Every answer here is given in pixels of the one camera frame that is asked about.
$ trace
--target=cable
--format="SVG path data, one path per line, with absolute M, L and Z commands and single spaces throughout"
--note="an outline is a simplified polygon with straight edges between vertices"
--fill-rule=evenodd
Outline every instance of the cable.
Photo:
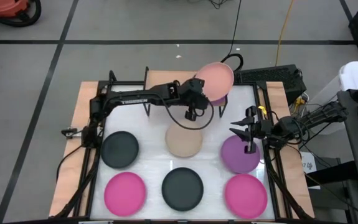
M 281 29 L 280 38 L 278 39 L 275 66 L 277 66 L 277 63 L 278 63 L 278 58 L 279 58 L 279 55 L 280 55 L 281 39 L 282 39 L 282 37 L 283 37 L 283 33 L 284 33 L 284 30 L 285 30 L 285 27 L 286 27 L 286 22 L 288 21 L 288 18 L 289 18 L 289 16 L 290 16 L 290 12 L 291 12 L 291 9 L 292 9 L 293 2 L 294 2 L 294 0 L 291 0 L 290 7 L 288 8 L 288 12 L 286 13 L 286 16 L 285 16 L 285 21 L 284 21 L 284 24 L 283 24 L 283 28 Z
M 306 109 L 306 106 L 308 105 L 309 100 L 310 100 L 310 97 L 306 92 L 304 92 L 303 94 L 308 98 L 308 100 L 306 101 L 306 104 L 303 106 L 301 117 L 303 117 L 304 110 Z
M 325 161 L 325 160 L 322 159 L 321 157 L 317 156 L 312 150 L 309 149 L 308 146 L 305 145 L 304 147 L 310 152 L 310 154 L 313 155 L 313 157 L 316 159 L 316 161 L 317 161 L 320 165 L 322 165 L 322 166 L 325 167 L 325 168 L 330 168 L 330 167 L 331 167 L 331 165 L 329 165 L 329 163 L 328 163 L 327 161 Z
M 238 11 L 237 11 L 237 18 L 235 19 L 233 39 L 231 40 L 230 51 L 228 52 L 227 55 L 230 55 L 230 54 L 231 54 L 231 51 L 233 50 L 233 44 L 234 44 L 234 39 L 235 39 L 235 32 L 237 31 L 238 17 L 239 17 L 239 15 L 240 15 L 241 2 L 242 2 L 242 0 L 240 0 L 240 3 L 238 4 Z
M 210 107 L 212 108 L 212 114 L 211 114 L 210 119 L 208 120 L 208 122 L 207 122 L 205 125 L 203 125 L 202 127 L 199 127 L 199 128 L 189 128 L 189 127 L 185 127 L 185 126 L 183 126 L 181 123 L 179 123 L 179 122 L 173 117 L 173 115 L 171 114 L 171 111 L 169 110 L 169 107 L 167 106 L 165 100 L 164 100 L 161 96 L 159 96 L 158 94 L 155 94 L 155 95 L 158 96 L 158 97 L 160 97 L 160 99 L 162 100 L 162 103 L 164 104 L 165 109 L 166 109 L 168 115 L 171 117 L 171 119 L 172 119 L 177 125 L 179 125 L 180 127 L 184 128 L 184 129 L 193 130 L 193 131 L 204 129 L 204 128 L 206 128 L 206 127 L 210 124 L 210 122 L 212 122 L 212 120 L 213 120 L 213 118 L 214 118 L 215 108 L 214 108 L 213 104 L 208 100 L 209 105 L 210 105 Z
M 219 2 L 215 2 L 213 0 L 209 0 L 209 2 L 215 7 L 215 9 L 220 9 L 221 5 L 231 0 L 219 0 Z
M 299 129 L 299 144 L 301 144 L 303 142 L 303 131 L 302 131 L 302 128 L 301 128 L 301 125 L 299 124 L 299 122 L 297 120 L 293 120 L 295 122 L 295 124 L 297 125 L 298 129 Z
M 310 140 L 310 137 L 311 137 L 311 135 L 310 135 L 310 129 L 309 129 L 302 121 L 298 121 L 298 120 L 295 119 L 295 122 L 297 122 L 297 123 L 303 125 L 303 126 L 306 128 L 306 131 L 308 132 L 308 138 L 307 138 L 307 140 L 304 140 L 304 139 L 303 139 L 303 132 L 302 132 L 302 129 L 301 129 L 301 135 L 302 135 L 302 138 L 301 138 L 301 139 L 302 139 L 303 141 L 309 141 L 309 140 Z
M 310 180 L 312 180 L 313 182 L 315 182 L 316 184 L 318 184 L 320 187 L 324 188 L 325 190 L 327 190 L 329 193 L 331 193 L 333 196 L 335 196 L 335 198 L 337 198 L 338 200 L 340 200 L 341 202 L 345 203 L 346 205 L 350 206 L 351 208 L 353 208 L 354 210 L 358 211 L 358 208 L 356 208 L 355 206 L 351 205 L 349 202 L 347 202 L 346 200 L 340 198 L 340 196 L 336 195 L 331 189 L 329 189 L 328 187 L 324 186 L 323 184 L 320 184 L 319 182 L 317 182 L 316 180 L 314 180 L 312 177 L 310 177 L 307 173 L 304 173 L 304 175 L 309 178 Z
M 277 113 L 275 113 L 274 111 L 270 111 L 270 112 L 276 116 L 277 121 L 280 120 L 280 119 L 278 118 Z
M 293 146 L 290 146 L 290 145 L 288 145 L 288 144 L 287 144 L 286 146 L 289 146 L 289 147 L 293 148 L 297 153 L 299 153 L 299 156 L 301 157 L 301 160 L 302 160 L 302 153 L 299 152 L 299 149 L 297 149 L 297 148 L 295 148 L 295 147 L 293 147 Z
M 79 147 L 77 147 L 76 149 L 74 149 L 72 152 L 68 153 L 66 156 L 64 156 L 64 158 L 62 158 L 62 160 L 60 161 L 60 164 L 59 166 L 57 167 L 57 173 L 56 173 L 56 177 L 55 177 L 55 181 L 57 182 L 58 179 L 59 179 L 59 174 L 60 174 L 60 168 L 61 168 L 61 165 L 62 163 L 68 158 L 70 157 L 72 154 L 74 154 L 75 152 L 77 152 L 80 148 L 81 148 L 82 145 L 80 145 Z
M 326 127 L 328 127 L 331 123 L 328 123 L 327 125 L 325 125 L 323 128 L 321 128 L 320 131 L 318 131 L 314 136 L 312 136 L 311 138 L 309 138 L 309 140 L 307 140 L 305 143 L 303 143 L 303 145 L 301 147 L 299 147 L 299 149 L 301 149 L 304 145 L 306 145 L 308 142 L 310 142 L 310 140 L 312 140 L 314 137 L 316 137 L 318 134 L 321 133 L 321 131 L 323 131 Z
M 203 116 L 205 114 L 205 110 L 202 110 L 201 114 L 197 114 L 197 111 L 194 110 L 194 113 L 195 113 L 196 116 Z

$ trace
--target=orange vacuum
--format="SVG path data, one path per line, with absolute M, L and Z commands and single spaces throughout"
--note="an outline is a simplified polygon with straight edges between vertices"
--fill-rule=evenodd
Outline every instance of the orange vacuum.
M 31 4 L 36 6 L 32 17 L 28 15 Z M 34 24 L 42 13 L 40 0 L 0 0 L 0 23 L 12 27 Z

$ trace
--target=light pink plate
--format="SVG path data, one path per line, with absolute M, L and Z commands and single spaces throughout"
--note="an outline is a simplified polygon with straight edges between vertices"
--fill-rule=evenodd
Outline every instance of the light pink plate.
M 232 177 L 224 188 L 228 209 L 241 218 L 259 217 L 267 206 L 265 186 L 254 176 L 239 174 Z
M 220 62 L 205 65 L 197 72 L 195 77 L 205 80 L 202 90 L 211 102 L 227 95 L 234 84 L 233 70 Z
M 120 217 L 133 215 L 146 200 L 146 186 L 137 174 L 122 172 L 108 182 L 104 202 L 109 211 Z

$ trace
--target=floor tile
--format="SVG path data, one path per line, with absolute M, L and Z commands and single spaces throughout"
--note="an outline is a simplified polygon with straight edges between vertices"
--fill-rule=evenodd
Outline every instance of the floor tile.
M 42 15 L 32 26 L 16 28 L 0 24 L 0 40 L 59 40 L 72 0 L 41 1 Z
M 67 39 L 231 39 L 238 3 L 82 0 Z
M 284 39 L 353 40 L 348 25 L 346 14 L 337 0 L 297 0 L 293 4 Z
M 242 1 L 236 39 L 277 40 L 290 2 Z M 237 7 L 238 1 L 216 10 L 208 1 L 82 0 L 67 39 L 231 39 Z M 284 39 L 351 40 L 351 35 L 339 1 L 299 0 Z
M 278 40 L 291 0 L 242 2 L 236 39 Z M 347 24 L 339 1 L 297 0 L 283 40 L 351 40 Z
M 54 45 L 0 45 L 0 203 L 54 51 Z

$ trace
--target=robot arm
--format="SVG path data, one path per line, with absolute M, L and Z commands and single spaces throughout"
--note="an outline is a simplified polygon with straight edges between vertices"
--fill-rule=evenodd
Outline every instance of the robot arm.
M 191 78 L 182 85 L 178 81 L 174 81 L 156 85 L 149 90 L 121 92 L 112 91 L 112 83 L 106 85 L 96 97 L 90 100 L 90 123 L 82 130 L 82 145 L 94 148 L 101 144 L 97 134 L 97 126 L 117 106 L 143 103 L 165 106 L 166 108 L 170 106 L 188 106 L 189 109 L 184 117 L 195 121 L 197 117 L 195 109 L 205 110 L 210 104 L 210 101 L 202 92 L 204 83 L 204 80 Z

